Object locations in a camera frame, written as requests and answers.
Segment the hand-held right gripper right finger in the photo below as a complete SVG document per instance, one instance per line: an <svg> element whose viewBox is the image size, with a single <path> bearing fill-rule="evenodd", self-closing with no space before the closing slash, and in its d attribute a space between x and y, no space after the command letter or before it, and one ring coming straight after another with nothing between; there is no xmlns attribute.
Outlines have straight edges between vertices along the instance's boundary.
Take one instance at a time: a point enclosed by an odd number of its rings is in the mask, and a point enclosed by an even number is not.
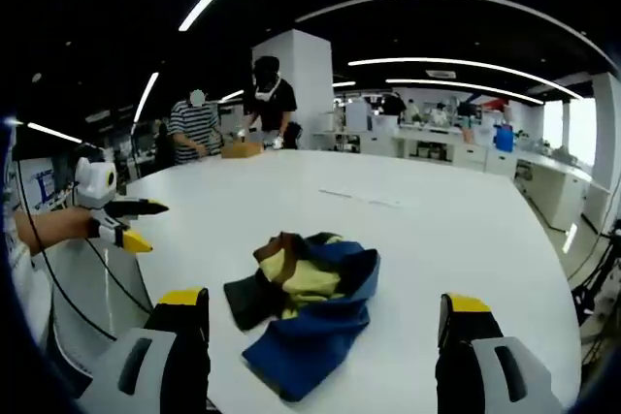
<svg viewBox="0 0 621 414"><path fill-rule="evenodd" d="M551 374L516 337L505 336L490 307L441 296L435 366L440 413L562 413Z"/></svg>

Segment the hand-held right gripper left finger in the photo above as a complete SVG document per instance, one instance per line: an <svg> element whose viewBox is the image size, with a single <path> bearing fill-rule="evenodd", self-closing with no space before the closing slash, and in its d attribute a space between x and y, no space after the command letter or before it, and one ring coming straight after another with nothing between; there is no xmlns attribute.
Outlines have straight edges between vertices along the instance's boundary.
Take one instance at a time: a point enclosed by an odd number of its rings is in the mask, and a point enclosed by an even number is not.
<svg viewBox="0 0 621 414"><path fill-rule="evenodd" d="M209 413L210 295L165 294L145 325L97 360L78 404L84 413Z"/></svg>

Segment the person's left hand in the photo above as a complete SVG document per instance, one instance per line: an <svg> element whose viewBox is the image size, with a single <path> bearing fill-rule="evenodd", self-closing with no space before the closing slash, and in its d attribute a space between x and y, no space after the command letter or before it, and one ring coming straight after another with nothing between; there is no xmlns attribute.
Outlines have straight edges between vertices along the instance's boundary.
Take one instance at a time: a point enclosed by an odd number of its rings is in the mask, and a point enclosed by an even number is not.
<svg viewBox="0 0 621 414"><path fill-rule="evenodd" d="M94 239L99 237L99 222L92 216L89 209L83 207L67 207L55 212L54 226L58 238Z"/></svg>

